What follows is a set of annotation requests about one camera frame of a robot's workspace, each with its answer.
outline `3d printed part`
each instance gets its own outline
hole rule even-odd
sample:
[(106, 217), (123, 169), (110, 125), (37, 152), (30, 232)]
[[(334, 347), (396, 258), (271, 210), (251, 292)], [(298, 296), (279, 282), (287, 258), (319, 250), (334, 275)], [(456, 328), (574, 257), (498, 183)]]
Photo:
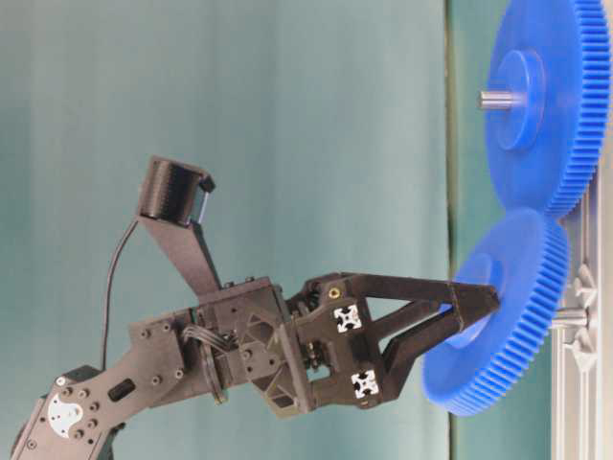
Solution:
[(480, 96), (506, 209), (558, 218), (579, 202), (600, 157), (610, 58), (601, 0), (511, 0)]
[(500, 310), (426, 354), (423, 386), (428, 399), (467, 416), (502, 398), (547, 335), (567, 265), (566, 235), (552, 218), (523, 208), (496, 224), (456, 281), (495, 286)]

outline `screw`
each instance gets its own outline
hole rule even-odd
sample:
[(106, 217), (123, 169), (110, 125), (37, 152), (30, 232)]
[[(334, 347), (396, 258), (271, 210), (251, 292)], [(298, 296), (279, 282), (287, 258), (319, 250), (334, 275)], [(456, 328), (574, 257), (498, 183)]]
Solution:
[(341, 296), (341, 289), (338, 287), (333, 287), (328, 292), (328, 297), (332, 300), (336, 300)]

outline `wire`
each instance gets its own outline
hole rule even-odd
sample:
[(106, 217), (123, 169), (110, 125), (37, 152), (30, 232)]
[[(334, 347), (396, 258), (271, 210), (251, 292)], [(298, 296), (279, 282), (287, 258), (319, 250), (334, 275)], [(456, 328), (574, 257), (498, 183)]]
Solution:
[(115, 275), (115, 269), (117, 268), (117, 262), (119, 256), (122, 255), (125, 244), (130, 238), (134, 229), (138, 224), (138, 220), (135, 218), (125, 229), (124, 235), (119, 240), (115, 252), (113, 252), (113, 258), (111, 259), (111, 265), (108, 268), (106, 275), (106, 291), (104, 292), (104, 308), (102, 311), (102, 349), (101, 349), (101, 369), (106, 370), (106, 351), (108, 349), (108, 329), (109, 329), (109, 316), (111, 311), (111, 289), (113, 287), (113, 276)]
[(233, 340), (228, 340), (222, 335), (214, 333), (210, 329), (206, 329), (195, 324), (187, 326), (181, 333), (181, 336), (185, 341), (190, 338), (194, 338), (206, 345), (209, 345), (210, 347), (216, 348), (222, 353), (231, 352), (236, 348)]

